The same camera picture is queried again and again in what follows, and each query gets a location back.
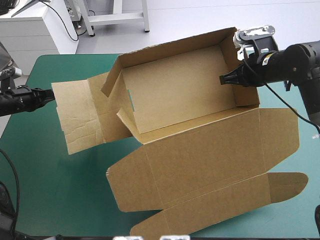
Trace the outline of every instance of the tuck flap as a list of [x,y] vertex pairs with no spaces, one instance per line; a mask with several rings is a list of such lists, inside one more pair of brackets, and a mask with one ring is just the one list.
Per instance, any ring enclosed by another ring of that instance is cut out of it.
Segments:
[[121,211],[163,209],[143,146],[112,165],[106,176]]
[[131,106],[122,74],[118,76],[109,97],[101,92],[105,77],[98,75],[89,78],[88,82],[105,142],[131,137],[128,128],[117,117],[120,108]]
[[160,139],[164,139],[170,136],[181,134],[191,129],[196,129],[211,124],[213,122],[234,117],[244,112],[254,110],[257,107],[258,106],[254,105],[249,107],[235,107],[225,111],[216,112],[203,117],[198,117],[196,119],[191,119],[174,125],[159,128],[146,133],[139,133],[131,107],[121,108],[117,113],[117,116],[140,143],[149,144]]
[[298,117],[289,108],[259,110],[263,157],[268,171],[298,150]]
[[271,202],[279,203],[301,193],[308,183],[308,176],[301,172],[269,172],[268,181]]
[[69,154],[105,142],[87,80],[52,83]]
[[270,203],[265,173],[163,210],[135,225],[130,234],[145,240],[191,234]]

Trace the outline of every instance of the white desk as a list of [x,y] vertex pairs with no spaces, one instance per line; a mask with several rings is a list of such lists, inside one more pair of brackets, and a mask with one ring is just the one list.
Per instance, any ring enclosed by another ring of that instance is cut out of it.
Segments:
[[[17,7],[0,16],[0,42],[9,52],[24,75],[29,75],[41,55],[75,54],[79,41],[69,38],[61,20],[49,7],[39,2],[11,17],[27,3],[20,0]],[[50,3],[62,17],[71,36],[77,34],[64,0]]]

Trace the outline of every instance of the green table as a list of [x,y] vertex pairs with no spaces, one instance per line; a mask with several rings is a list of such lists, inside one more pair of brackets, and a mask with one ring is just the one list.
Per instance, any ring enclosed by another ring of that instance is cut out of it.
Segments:
[[[116,57],[115,54],[42,56],[31,72],[28,85],[48,89],[53,82],[86,79],[109,71]],[[272,86],[306,116],[297,89],[286,93],[281,83]],[[267,89],[259,91],[262,107],[283,107]],[[106,179],[106,169],[140,147],[140,143],[131,137],[68,155],[56,106],[50,102],[35,112],[13,115],[0,139],[0,147],[13,160],[20,178],[17,230],[38,236],[128,235],[133,225],[155,211],[119,211]],[[304,192],[288,201],[208,227],[194,236],[318,236],[313,214],[320,204],[320,141],[312,139],[316,133],[312,126],[300,122],[299,127],[300,149],[273,171],[306,173],[309,184]],[[3,158],[0,180],[7,184],[15,199],[13,174]]]

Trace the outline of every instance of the cardboard flap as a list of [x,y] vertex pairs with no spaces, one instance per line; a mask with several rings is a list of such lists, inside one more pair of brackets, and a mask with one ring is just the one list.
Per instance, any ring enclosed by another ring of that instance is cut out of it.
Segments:
[[301,172],[269,172],[268,180],[271,202],[279,203],[301,193],[308,183],[308,176]]
[[111,166],[106,177],[121,211],[163,209],[148,156],[142,147]]
[[299,148],[298,118],[289,108],[260,108],[260,128],[266,170]]
[[106,82],[101,90],[105,95],[110,95],[122,68],[132,67],[139,64],[153,62],[159,59],[183,54],[186,52],[207,48],[218,44],[229,35],[233,36],[236,31],[237,29],[235,27],[230,27],[151,47],[146,47],[138,51],[120,55],[115,61],[110,74],[107,77]]
[[52,84],[69,154],[132,136],[117,117],[121,107],[131,105],[122,75],[109,98],[101,92],[107,75]]
[[131,107],[121,108],[117,113],[118,117],[121,119],[123,124],[130,130],[132,135],[142,144],[149,144],[154,141],[164,139],[173,135],[181,134],[185,131],[199,128],[204,125],[211,124],[216,121],[221,121],[247,111],[256,109],[258,106],[248,106],[248,107],[235,107],[225,111],[216,112],[203,117],[198,117],[196,119],[191,119],[188,121],[180,122],[174,125],[166,126],[160,129],[149,131],[146,133],[139,133],[136,123],[134,113]]
[[88,81],[52,83],[52,89],[68,153],[73,154],[104,143]]
[[130,234],[146,240],[191,234],[299,194],[308,177],[298,172],[264,173],[165,209],[135,225]]

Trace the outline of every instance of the open cardboard box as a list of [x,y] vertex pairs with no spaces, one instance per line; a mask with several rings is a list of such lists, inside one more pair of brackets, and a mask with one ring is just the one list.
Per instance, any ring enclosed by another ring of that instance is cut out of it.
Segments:
[[52,84],[70,154],[132,135],[143,144],[107,171],[122,211],[162,210],[132,235],[189,234],[307,184],[303,173],[267,173],[298,149],[297,117],[260,109],[256,88],[220,85],[239,64],[235,31],[147,47],[109,73]]

